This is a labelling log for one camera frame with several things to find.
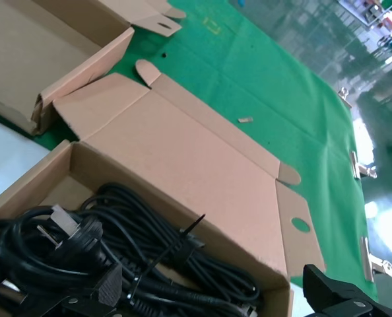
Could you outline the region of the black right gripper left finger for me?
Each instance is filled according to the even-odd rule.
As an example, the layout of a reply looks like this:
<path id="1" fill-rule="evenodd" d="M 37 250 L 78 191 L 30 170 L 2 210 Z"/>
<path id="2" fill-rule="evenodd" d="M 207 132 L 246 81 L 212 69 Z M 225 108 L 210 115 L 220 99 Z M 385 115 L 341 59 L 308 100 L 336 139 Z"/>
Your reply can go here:
<path id="1" fill-rule="evenodd" d="M 101 278 L 80 294 L 65 297 L 50 316 L 121 316 L 117 305 L 122 294 L 121 266 L 112 265 Z"/>

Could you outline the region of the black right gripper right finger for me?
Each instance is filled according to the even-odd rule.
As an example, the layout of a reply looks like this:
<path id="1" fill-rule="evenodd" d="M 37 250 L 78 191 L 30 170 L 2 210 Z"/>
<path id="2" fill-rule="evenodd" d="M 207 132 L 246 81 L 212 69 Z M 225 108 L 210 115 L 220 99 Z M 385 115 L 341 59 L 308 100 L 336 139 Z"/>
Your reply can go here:
<path id="1" fill-rule="evenodd" d="M 392 309 L 372 300 L 352 283 L 328 278 L 313 264 L 303 269 L 303 294 L 312 316 L 392 316 Z"/>

